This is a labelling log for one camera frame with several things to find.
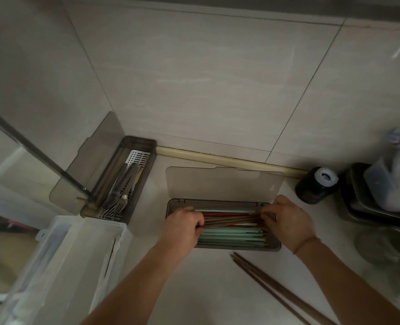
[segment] cutlery box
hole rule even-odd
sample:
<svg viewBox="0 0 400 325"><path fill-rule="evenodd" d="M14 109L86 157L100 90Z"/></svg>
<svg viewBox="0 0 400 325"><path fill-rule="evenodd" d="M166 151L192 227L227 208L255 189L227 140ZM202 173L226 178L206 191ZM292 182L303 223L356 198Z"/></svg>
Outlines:
<svg viewBox="0 0 400 325"><path fill-rule="evenodd" d="M216 167L185 168L169 167L165 171L168 195L165 218L180 207L195 209L220 209L254 211L259 213L277 196L284 181L281 172L238 170ZM269 247L229 246L223 244L196 247L226 250L278 251L281 243L267 232Z"/></svg>

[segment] person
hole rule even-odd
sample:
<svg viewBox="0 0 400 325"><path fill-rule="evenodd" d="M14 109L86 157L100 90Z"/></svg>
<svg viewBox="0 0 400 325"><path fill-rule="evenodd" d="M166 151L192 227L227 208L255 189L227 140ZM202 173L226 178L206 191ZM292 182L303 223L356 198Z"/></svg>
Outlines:
<svg viewBox="0 0 400 325"><path fill-rule="evenodd" d="M400 311L316 238L311 217L287 197L279 195L262 208L262 219L310 270L342 325L400 324ZM167 278L196 246L203 224L203 214L192 207L172 213L157 243L82 325L145 325Z"/></svg>

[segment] person's right hand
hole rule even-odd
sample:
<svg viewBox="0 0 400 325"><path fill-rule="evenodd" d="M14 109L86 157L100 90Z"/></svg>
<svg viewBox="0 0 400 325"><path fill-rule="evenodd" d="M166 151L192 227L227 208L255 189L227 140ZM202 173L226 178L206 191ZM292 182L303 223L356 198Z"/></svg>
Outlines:
<svg viewBox="0 0 400 325"><path fill-rule="evenodd" d="M278 240L294 253L306 240L316 237L313 220L303 209L283 195L262 208L262 219ZM268 213L274 213L274 221Z"/></svg>

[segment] brown cord bracelet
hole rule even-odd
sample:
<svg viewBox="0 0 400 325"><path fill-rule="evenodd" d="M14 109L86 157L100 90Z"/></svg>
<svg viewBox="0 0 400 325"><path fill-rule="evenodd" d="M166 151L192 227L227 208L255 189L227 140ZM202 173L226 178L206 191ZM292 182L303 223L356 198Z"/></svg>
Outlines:
<svg viewBox="0 0 400 325"><path fill-rule="evenodd" d="M301 247L303 247L303 246L304 246L305 244L307 244L308 242L311 242L312 240L318 240L319 242L321 242L321 239L318 238L318 237L316 237L316 236L307 238L306 240L304 240L304 241L295 249L295 251L293 252L293 254L298 253L298 251L301 249Z"/></svg>

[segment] box lid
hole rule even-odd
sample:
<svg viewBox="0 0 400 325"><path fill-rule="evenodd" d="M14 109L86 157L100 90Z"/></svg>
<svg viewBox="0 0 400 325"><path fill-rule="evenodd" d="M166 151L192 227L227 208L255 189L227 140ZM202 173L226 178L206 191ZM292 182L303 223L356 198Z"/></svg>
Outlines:
<svg viewBox="0 0 400 325"><path fill-rule="evenodd" d="M237 202L272 202L284 180L282 172L216 167L165 170L170 198Z"/></svg>

